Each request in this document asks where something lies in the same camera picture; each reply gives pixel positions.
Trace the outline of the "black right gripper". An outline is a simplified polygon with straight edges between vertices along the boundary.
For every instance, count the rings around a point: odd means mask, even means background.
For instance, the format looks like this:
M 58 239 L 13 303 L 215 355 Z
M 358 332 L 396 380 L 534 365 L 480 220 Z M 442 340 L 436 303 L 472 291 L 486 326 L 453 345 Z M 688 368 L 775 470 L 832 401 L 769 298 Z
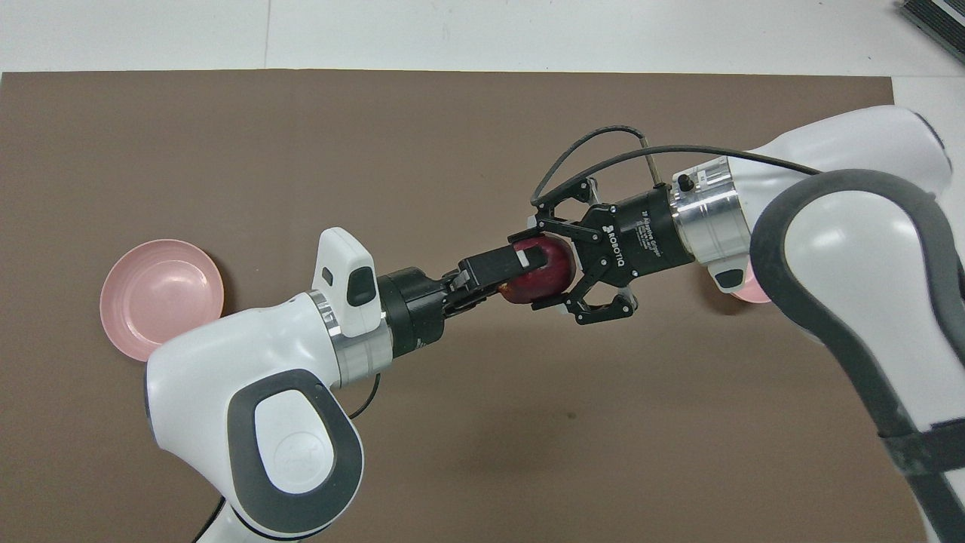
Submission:
M 556 207 L 569 199 L 589 207 L 580 222 L 555 216 Z M 564 188 L 562 195 L 535 204 L 535 225 L 510 235 L 510 243 L 541 233 L 579 241 L 584 272 L 607 262 L 600 276 L 583 275 L 569 291 L 532 302 L 534 311 L 559 306 L 573 315 L 577 324 L 628 318 L 636 312 L 636 296 L 626 288 L 631 281 L 695 261 L 673 221 L 669 186 L 658 186 L 614 205 L 597 203 L 599 185 L 593 176 L 584 176 L 575 185 Z M 617 293 L 604 305 L 592 305 L 586 301 L 586 295 L 600 282 L 618 287 Z

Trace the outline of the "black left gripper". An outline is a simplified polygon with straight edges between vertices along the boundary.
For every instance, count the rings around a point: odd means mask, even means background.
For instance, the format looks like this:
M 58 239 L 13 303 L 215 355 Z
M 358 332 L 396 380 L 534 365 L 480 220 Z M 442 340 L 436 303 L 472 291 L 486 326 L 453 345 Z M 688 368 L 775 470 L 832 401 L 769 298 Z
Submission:
M 429 344 L 444 333 L 445 320 L 477 307 L 499 293 L 498 286 L 548 264 L 540 247 L 516 250 L 504 245 L 469 256 L 439 279 L 417 267 L 397 269 L 376 278 L 384 318 L 391 333 L 395 360 Z M 452 283 L 456 279 L 456 290 Z

